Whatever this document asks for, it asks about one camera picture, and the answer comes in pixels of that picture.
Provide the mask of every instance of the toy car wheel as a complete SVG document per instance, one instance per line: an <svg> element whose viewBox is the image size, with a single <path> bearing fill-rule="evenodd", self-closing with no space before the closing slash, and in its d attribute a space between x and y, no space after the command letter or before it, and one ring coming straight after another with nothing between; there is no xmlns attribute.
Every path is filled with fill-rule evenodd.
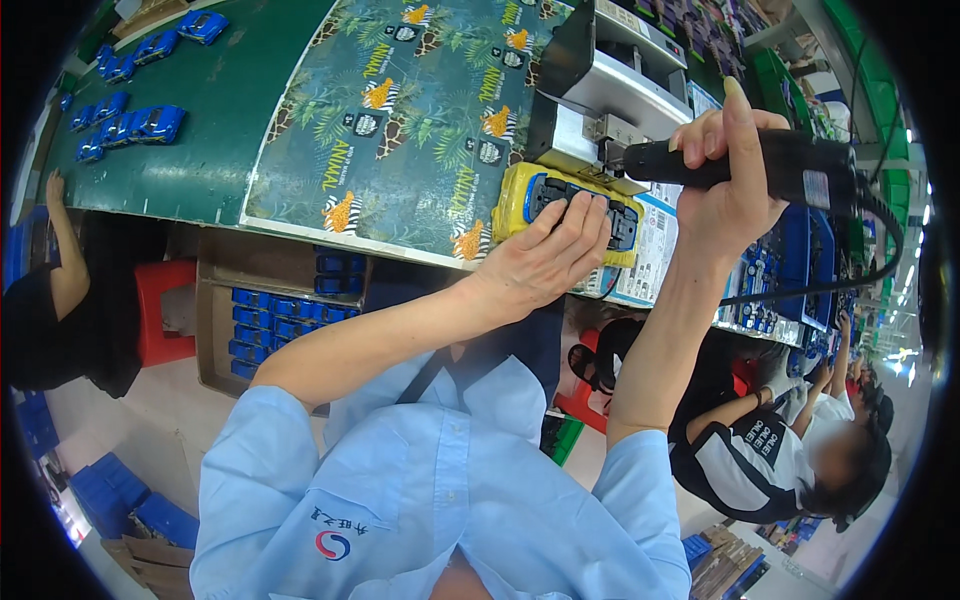
<svg viewBox="0 0 960 600"><path fill-rule="evenodd" d="M566 190L566 181L556 177L546 178L543 180L543 185L546 187L552 187L554 189Z"/></svg>

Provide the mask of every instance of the light blue shirt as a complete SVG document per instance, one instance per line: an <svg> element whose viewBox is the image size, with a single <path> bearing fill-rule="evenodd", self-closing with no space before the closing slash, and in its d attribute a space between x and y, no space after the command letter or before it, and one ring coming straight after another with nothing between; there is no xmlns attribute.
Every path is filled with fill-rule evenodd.
<svg viewBox="0 0 960 600"><path fill-rule="evenodd" d="M424 354L310 417L277 387L237 401L201 467L190 584L207 598L426 599L456 547L500 599L686 599L666 436L607 454L592 494L540 452L543 389L516 358L457 395Z"/></svg>

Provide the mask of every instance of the red and blue logo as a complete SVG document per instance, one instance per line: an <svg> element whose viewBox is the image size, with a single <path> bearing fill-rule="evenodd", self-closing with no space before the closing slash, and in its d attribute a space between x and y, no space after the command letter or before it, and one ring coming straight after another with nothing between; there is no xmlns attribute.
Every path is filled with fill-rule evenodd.
<svg viewBox="0 0 960 600"><path fill-rule="evenodd" d="M350 542L339 531L320 532L317 535L316 543L317 549L328 561L341 561L350 553Z"/></svg>

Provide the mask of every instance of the black and white shirt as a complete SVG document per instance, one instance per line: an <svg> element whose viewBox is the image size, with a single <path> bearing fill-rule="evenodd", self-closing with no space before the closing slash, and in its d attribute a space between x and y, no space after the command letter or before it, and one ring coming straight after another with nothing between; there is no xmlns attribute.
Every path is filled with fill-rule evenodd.
<svg viewBox="0 0 960 600"><path fill-rule="evenodd" d="M670 452L674 477L689 492L737 520L767 524L801 513L802 482L813 487L804 444L783 420L754 410L732 427L711 423Z"/></svg>

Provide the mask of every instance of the orange leopard illustration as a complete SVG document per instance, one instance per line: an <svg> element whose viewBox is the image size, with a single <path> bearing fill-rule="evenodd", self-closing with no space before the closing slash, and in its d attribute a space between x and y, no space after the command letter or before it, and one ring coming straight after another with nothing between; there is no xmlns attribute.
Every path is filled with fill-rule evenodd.
<svg viewBox="0 0 960 600"><path fill-rule="evenodd" d="M326 201L326 208L320 211L324 216L324 229L333 233L356 235L357 220L360 217L360 208L363 203L347 190L342 201L330 196Z"/></svg>
<svg viewBox="0 0 960 600"><path fill-rule="evenodd" d="M483 258L490 251L490 229L480 219L476 220L471 229L457 224L450 236L453 242L453 255L462 260Z"/></svg>
<svg viewBox="0 0 960 600"><path fill-rule="evenodd" d="M377 85L376 82L367 82L366 87L360 91L360 95L363 96L361 104L364 108L393 112L399 91L400 85L395 84L394 80L389 77L380 85Z"/></svg>
<svg viewBox="0 0 960 600"><path fill-rule="evenodd" d="M403 20L403 22L410 23L411 25L429 25L430 17L432 16L433 9L425 4L420 5L420 8L418 9L407 7L403 9L403 12L400 13L400 18Z"/></svg>
<svg viewBox="0 0 960 600"><path fill-rule="evenodd" d="M526 52L527 54L533 54L534 37L531 36L530 32L527 30L521 29L517 32L514 31L513 27L508 27L507 33L503 36L507 38L507 45L514 50Z"/></svg>
<svg viewBox="0 0 960 600"><path fill-rule="evenodd" d="M504 105L499 112L494 112L493 108L486 107L480 117L480 122L483 124L480 126L483 133L513 142L514 131L516 130L516 115L510 112L510 107Z"/></svg>

